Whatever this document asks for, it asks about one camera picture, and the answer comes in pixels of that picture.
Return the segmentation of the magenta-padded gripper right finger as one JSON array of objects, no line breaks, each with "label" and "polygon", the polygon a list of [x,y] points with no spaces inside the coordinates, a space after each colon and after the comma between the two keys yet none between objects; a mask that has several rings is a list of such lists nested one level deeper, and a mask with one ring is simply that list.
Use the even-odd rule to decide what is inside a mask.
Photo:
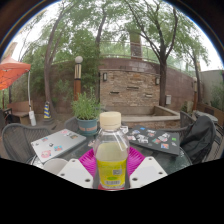
[{"label": "magenta-padded gripper right finger", "polygon": [[154,157],[145,157],[134,148],[129,151],[127,174],[131,189],[143,187],[167,175]]}]

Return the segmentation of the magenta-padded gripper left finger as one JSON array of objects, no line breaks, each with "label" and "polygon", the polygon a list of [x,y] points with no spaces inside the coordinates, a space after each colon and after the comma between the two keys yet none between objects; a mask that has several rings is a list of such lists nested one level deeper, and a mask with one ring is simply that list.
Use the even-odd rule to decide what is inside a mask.
[{"label": "magenta-padded gripper left finger", "polygon": [[92,188],[96,174],[96,159],[90,149],[79,159],[70,159],[58,176],[84,188]]}]

